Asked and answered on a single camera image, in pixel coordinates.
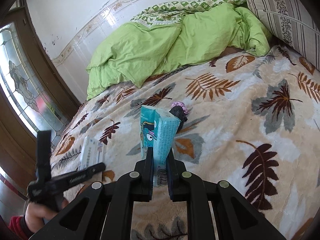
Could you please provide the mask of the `left hand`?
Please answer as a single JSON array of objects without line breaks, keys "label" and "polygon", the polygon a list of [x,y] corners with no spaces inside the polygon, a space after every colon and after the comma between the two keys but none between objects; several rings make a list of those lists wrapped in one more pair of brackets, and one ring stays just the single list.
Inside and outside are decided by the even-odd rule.
[{"label": "left hand", "polygon": [[51,220],[57,212],[45,205],[30,202],[27,206],[24,218],[28,229],[32,233],[38,232],[44,226],[44,220]]}]

